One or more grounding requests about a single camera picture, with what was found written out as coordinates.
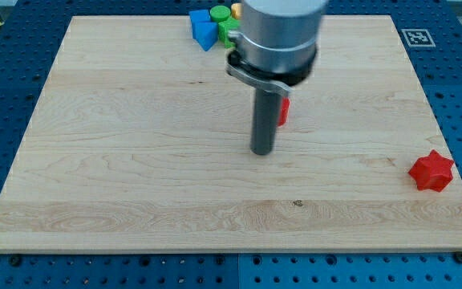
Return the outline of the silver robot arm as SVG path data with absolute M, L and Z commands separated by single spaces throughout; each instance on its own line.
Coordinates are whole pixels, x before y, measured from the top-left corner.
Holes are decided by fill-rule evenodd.
M 235 47 L 226 72 L 264 92 L 287 97 L 313 68 L 327 0 L 243 0 L 241 20 L 227 33 Z

